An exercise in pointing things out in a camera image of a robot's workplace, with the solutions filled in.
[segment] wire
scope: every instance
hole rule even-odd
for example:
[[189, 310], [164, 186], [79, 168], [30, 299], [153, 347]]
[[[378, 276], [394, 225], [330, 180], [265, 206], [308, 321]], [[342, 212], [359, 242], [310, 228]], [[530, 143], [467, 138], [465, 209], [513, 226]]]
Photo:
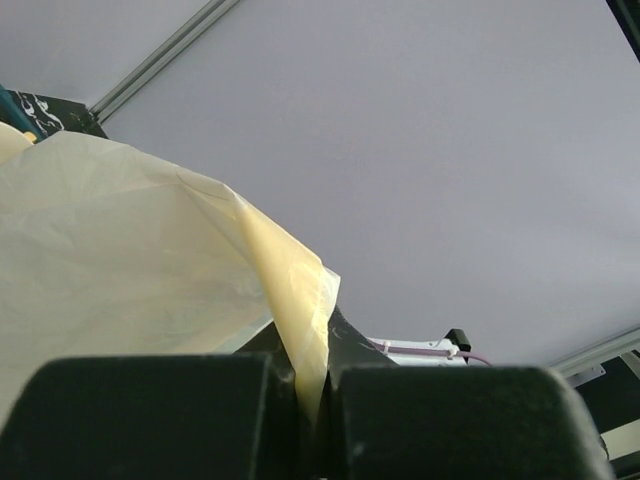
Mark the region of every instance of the wire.
[[[375, 346], [381, 352], [387, 353], [401, 353], [407, 355], [421, 355], [421, 356], [429, 356], [429, 357], [451, 357], [451, 353], [448, 350], [434, 350], [432, 348], [417, 348], [417, 347], [393, 347], [385, 342], [385, 345], [369, 340], [373, 346]], [[473, 360], [477, 360], [479, 362], [484, 363], [485, 365], [491, 366], [491, 362], [487, 360], [482, 355], [478, 355], [471, 352], [462, 352], [458, 351], [453, 356], [470, 358]]]

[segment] ceiling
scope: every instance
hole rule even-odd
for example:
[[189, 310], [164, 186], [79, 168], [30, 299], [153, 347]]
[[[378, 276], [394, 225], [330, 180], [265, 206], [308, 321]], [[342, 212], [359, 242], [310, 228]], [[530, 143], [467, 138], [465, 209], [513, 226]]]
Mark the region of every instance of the ceiling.
[[244, 0], [105, 128], [305, 242], [363, 333], [546, 363], [638, 324], [639, 84], [604, 1]]
[[91, 106], [206, 3], [5, 1], [0, 83]]

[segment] crumpled plastic bag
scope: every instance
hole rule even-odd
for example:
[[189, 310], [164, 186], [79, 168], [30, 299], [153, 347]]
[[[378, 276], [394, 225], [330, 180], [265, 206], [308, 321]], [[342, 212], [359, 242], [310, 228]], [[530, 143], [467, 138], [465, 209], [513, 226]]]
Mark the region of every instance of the crumpled plastic bag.
[[214, 352], [272, 316], [314, 418], [339, 277], [225, 184], [61, 132], [0, 164], [0, 252], [0, 418], [48, 360]]

